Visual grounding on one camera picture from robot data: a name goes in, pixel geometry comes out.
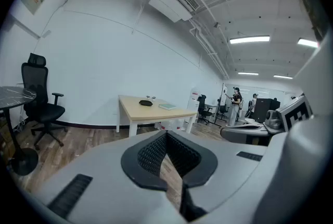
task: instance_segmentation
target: marble table top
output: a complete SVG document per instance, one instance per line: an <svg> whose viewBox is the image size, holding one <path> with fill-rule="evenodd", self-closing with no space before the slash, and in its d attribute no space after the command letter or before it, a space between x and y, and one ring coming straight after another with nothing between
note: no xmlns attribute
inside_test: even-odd
<svg viewBox="0 0 333 224"><path fill-rule="evenodd" d="M0 86L0 110L24 105L35 98L34 91L22 87Z"/></svg>

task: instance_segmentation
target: person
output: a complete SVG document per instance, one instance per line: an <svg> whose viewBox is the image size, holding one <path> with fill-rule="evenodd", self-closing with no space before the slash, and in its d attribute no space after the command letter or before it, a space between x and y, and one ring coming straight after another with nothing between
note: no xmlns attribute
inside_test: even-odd
<svg viewBox="0 0 333 224"><path fill-rule="evenodd" d="M236 121L236 117L237 117L237 113L239 112L240 109L240 104L242 102L242 97L239 91L239 88L236 87L234 88L234 95L233 97L228 96L227 94L225 94L229 99L231 99L232 105L231 105L231 114L230 114L230 118L229 118L229 122L227 127L232 127L235 125L235 121Z"/></svg>
<svg viewBox="0 0 333 224"><path fill-rule="evenodd" d="M254 114L255 104L257 103L257 97L258 97L258 95L256 93L254 93L252 97L253 97L253 99L252 99L252 108L251 108L250 118L252 118L252 116Z"/></svg>

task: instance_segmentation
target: chair armrest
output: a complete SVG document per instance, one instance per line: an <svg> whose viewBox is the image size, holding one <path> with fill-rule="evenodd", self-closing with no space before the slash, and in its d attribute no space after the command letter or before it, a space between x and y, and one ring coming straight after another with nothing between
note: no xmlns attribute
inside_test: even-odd
<svg viewBox="0 0 333 224"><path fill-rule="evenodd" d="M58 104L58 97L63 97L62 93L52 93L52 95L54 95L56 98L54 99L54 104L57 105Z"/></svg>

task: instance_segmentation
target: round table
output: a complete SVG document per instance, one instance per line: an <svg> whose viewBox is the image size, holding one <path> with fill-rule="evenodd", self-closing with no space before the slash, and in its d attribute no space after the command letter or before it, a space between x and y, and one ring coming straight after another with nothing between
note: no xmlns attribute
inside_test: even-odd
<svg viewBox="0 0 333 224"><path fill-rule="evenodd" d="M35 169L38 163L38 154L34 149L22 149L20 147L12 130L9 109L27 104L35 98L36 93L28 89L12 86L0 86L0 110L4 111L8 129L15 146L15 153L10 162L14 172L21 176L27 175Z"/></svg>

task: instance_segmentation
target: air conditioner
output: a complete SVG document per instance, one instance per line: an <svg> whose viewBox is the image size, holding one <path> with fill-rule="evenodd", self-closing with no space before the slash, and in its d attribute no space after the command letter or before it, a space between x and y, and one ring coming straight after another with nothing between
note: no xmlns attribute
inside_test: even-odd
<svg viewBox="0 0 333 224"><path fill-rule="evenodd" d="M199 7L195 0L150 0L149 4L173 22L189 20L192 17L190 12Z"/></svg>

